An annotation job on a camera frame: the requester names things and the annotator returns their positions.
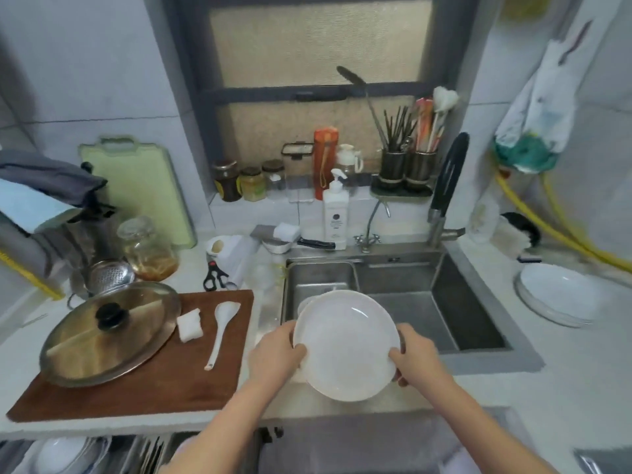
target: hand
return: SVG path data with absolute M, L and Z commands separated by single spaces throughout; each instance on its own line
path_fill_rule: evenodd
M 296 321 L 289 321 L 269 332 L 250 352 L 250 381 L 265 388 L 270 396 L 274 396 L 292 377 L 307 354 L 304 344 L 292 348 L 295 324 Z
M 417 334 L 408 323 L 397 327 L 404 337 L 404 353 L 391 348 L 389 358 L 397 366 L 398 384 L 410 384 L 426 398 L 433 389 L 452 384 L 454 380 L 441 363 L 434 342 Z

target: green cutting board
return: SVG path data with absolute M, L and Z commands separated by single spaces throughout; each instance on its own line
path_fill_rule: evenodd
M 167 150 L 129 135 L 101 136 L 94 145 L 80 145 L 79 156 L 91 163 L 92 174 L 106 178 L 108 202 L 120 209 L 122 220 L 149 216 L 175 246 L 195 246 Z

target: black lid knob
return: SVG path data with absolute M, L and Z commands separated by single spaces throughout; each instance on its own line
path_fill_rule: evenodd
M 129 317 L 130 312 L 123 309 L 118 303 L 103 304 L 95 314 L 97 326 L 101 331 L 113 330 L 121 326 Z

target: person's left hand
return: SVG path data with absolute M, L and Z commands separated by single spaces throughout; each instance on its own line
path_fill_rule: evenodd
M 264 387 L 271 396 L 292 377 L 307 354 L 303 344 L 292 347 L 295 324 L 296 321 L 288 321 L 269 332 L 250 352 L 250 381 Z

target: white sponge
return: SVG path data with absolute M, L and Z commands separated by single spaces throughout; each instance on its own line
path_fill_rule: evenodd
M 286 243 L 294 243 L 301 236 L 301 228 L 295 224 L 281 223 L 274 228 L 273 237 Z
M 178 323 L 178 333 L 180 334 L 180 341 L 182 342 L 191 341 L 192 339 L 197 339 L 204 335 L 201 330 L 199 308 L 182 316 L 178 316 L 176 322 Z

